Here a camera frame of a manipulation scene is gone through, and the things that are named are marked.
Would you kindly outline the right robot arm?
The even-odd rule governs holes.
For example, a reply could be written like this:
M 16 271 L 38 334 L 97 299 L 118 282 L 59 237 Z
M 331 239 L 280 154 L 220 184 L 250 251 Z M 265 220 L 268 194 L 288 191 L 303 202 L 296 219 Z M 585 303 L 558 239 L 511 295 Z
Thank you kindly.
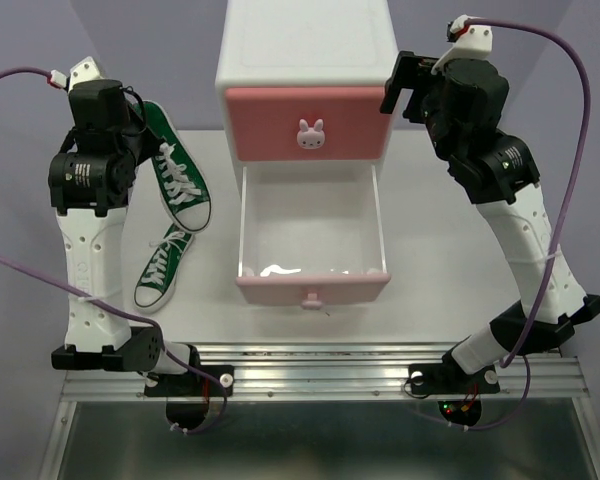
M 544 206 L 540 174 L 529 147 L 499 129 L 509 83 L 488 61 L 398 53 L 380 111 L 425 126 L 436 156 L 488 223 L 515 280 L 519 300 L 481 331 L 456 344 L 438 364 L 421 367 L 425 386 L 462 390 L 509 356 L 561 346 L 578 324 L 600 314 L 600 296 L 575 280 Z

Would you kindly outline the green sneaker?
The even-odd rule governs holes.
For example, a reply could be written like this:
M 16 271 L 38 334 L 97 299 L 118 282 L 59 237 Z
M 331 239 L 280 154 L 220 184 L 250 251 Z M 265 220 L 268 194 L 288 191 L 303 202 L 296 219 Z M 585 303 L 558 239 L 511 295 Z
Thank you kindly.
M 194 239 L 194 234 L 173 224 L 160 240 L 150 243 L 154 251 L 134 288 L 133 302 L 137 311 L 152 314 L 170 301 L 176 290 L 180 264 Z
M 202 169 L 160 104 L 144 100 L 134 109 L 146 121 L 141 159 L 151 163 L 161 203 L 173 227 L 186 236 L 201 233 L 212 216 L 211 192 Z

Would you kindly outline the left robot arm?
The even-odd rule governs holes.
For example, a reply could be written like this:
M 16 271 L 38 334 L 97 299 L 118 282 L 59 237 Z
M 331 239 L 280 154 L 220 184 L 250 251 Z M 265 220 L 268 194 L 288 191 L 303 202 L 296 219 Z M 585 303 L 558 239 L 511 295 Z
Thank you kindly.
M 179 393 L 195 392 L 203 371 L 186 344 L 163 338 L 153 321 L 123 312 L 122 236 L 137 167 L 157 154 L 132 89 L 118 80 L 79 82 L 68 89 L 74 125 L 52 158 L 48 186 L 63 237 L 69 320 L 51 354 L 57 370 L 168 375 Z

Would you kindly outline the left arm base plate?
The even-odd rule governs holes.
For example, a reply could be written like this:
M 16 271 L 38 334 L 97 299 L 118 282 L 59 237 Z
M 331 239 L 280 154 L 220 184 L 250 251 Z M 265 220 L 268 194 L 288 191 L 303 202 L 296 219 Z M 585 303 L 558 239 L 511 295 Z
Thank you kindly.
M 234 377 L 235 369 L 232 365 L 202 365 L 202 371 L 211 375 L 216 380 L 225 377 Z M 196 376 L 192 373 L 184 373 L 180 375 L 172 374 L 150 374 L 150 380 L 153 380 L 155 385 L 150 386 L 148 383 L 144 387 L 144 396 L 149 398 L 175 398 L 175 397 L 191 397 L 202 398 L 222 397 L 220 387 L 205 378 Z M 224 388 L 227 396 L 233 394 L 233 380 Z

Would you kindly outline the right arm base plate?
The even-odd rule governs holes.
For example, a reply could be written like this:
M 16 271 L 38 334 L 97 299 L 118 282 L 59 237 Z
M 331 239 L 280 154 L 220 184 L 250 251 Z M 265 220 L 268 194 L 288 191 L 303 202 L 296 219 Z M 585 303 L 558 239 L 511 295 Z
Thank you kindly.
M 416 363 L 409 366 L 406 385 L 416 396 L 464 395 L 500 392 L 498 375 L 494 366 L 487 366 L 476 373 L 466 374 L 460 367 L 450 363 Z

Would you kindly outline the light pink drawer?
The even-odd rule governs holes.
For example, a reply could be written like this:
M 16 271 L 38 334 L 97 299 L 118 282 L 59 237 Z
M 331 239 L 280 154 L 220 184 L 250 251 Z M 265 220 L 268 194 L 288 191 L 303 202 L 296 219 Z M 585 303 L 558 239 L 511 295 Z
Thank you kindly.
M 389 283 L 376 168 L 365 161 L 242 169 L 236 284 L 260 306 L 373 302 Z

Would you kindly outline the pink front drawer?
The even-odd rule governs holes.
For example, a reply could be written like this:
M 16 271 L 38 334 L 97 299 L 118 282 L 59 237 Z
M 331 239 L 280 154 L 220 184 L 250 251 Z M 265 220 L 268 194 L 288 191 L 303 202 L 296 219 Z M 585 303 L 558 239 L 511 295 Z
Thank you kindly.
M 378 160 L 392 117 L 370 87 L 236 87 L 225 92 L 241 162 Z

